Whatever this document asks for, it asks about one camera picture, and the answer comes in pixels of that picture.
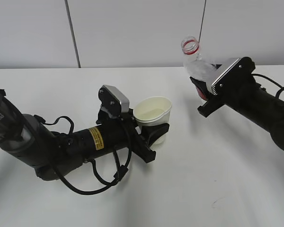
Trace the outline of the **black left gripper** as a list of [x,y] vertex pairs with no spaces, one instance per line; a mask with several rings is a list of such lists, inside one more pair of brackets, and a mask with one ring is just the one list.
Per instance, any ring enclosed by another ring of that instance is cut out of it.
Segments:
[[154,161],[156,157],[156,152],[149,147],[169,131],[169,124],[163,123],[155,126],[142,126],[142,135],[138,134],[136,130],[138,124],[131,108],[118,117],[113,117],[101,108],[96,123],[103,138],[105,151],[112,152],[128,148],[145,163]]

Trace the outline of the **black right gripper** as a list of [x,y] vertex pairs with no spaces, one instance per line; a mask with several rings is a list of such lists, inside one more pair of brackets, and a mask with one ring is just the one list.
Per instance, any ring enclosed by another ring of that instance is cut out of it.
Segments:
[[[222,64],[216,64],[214,69],[217,70],[221,66]],[[223,86],[218,88],[218,95],[216,96],[209,92],[210,80],[205,83],[190,77],[198,95],[206,101],[204,105],[198,107],[199,113],[204,117],[208,117],[223,105],[231,107],[238,105],[240,99],[255,87],[255,79],[251,75],[254,70],[255,63],[253,60],[250,57],[241,57],[237,65],[226,74],[226,78],[222,81]]]

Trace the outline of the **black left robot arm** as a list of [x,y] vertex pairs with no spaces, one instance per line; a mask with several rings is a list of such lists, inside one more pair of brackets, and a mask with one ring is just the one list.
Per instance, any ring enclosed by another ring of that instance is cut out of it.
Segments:
[[98,92],[101,106],[96,126],[80,131],[70,127],[68,133],[49,131],[42,117],[21,113],[5,95],[0,89],[0,148],[34,168],[45,181],[123,148],[152,162],[156,153],[151,146],[169,131],[169,124],[161,123],[138,132],[128,98],[114,86],[103,85]]

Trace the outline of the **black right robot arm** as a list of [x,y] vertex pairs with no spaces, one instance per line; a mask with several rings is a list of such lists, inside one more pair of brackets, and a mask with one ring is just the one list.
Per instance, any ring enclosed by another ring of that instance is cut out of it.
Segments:
[[191,75],[190,80],[205,100],[198,111],[208,117],[226,105],[269,132],[284,151],[284,101],[256,82],[255,68],[250,57],[232,58],[213,71]]

